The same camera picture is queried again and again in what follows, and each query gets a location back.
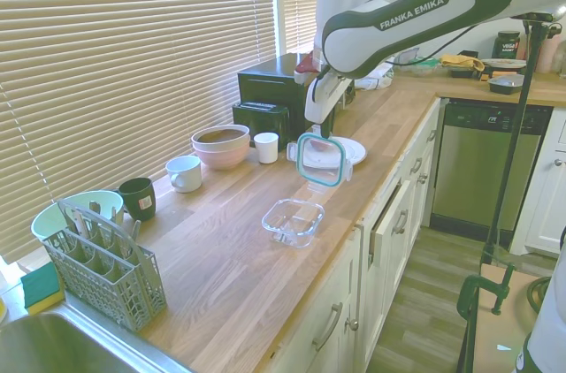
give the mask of dish drying rack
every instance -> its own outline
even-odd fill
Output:
[[[166,306],[155,255],[93,210],[58,206],[81,225],[79,233],[66,227],[42,242],[67,290],[118,324],[142,329]]]

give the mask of white plate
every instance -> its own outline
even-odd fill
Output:
[[[527,65],[527,61],[523,61],[522,59],[482,59],[481,62],[495,68],[503,69],[523,68]]]
[[[349,156],[353,156],[354,153],[352,149],[348,153],[348,149],[344,147],[346,150],[346,158]],[[302,163],[305,164],[307,167],[313,168],[321,168],[321,169],[333,169],[340,167],[341,156],[338,152],[338,148],[335,150],[316,150],[312,147],[310,142],[307,142],[304,145],[304,153],[302,154]]]
[[[361,163],[365,156],[367,155],[367,151],[363,147],[362,143],[358,141],[353,141],[352,139],[348,139],[346,137],[334,137],[335,141],[339,141],[344,149],[346,150],[346,158],[352,162],[352,165],[356,165]]]

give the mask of green mug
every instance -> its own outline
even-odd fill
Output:
[[[156,193],[151,179],[130,179],[120,185],[118,193],[134,220],[146,221],[156,215]]]

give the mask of white cup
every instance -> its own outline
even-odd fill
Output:
[[[176,192],[182,194],[193,192],[203,183],[201,160],[198,156],[185,155],[173,158],[165,169]]]
[[[254,136],[260,163],[271,164],[277,161],[278,140],[279,136],[276,133],[260,133]]]

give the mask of sink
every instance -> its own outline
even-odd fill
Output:
[[[0,371],[84,373],[135,369],[59,314],[16,320],[0,329]]]
[[[21,285],[2,295],[0,372],[191,373],[167,354],[69,293],[66,301],[27,316]]]

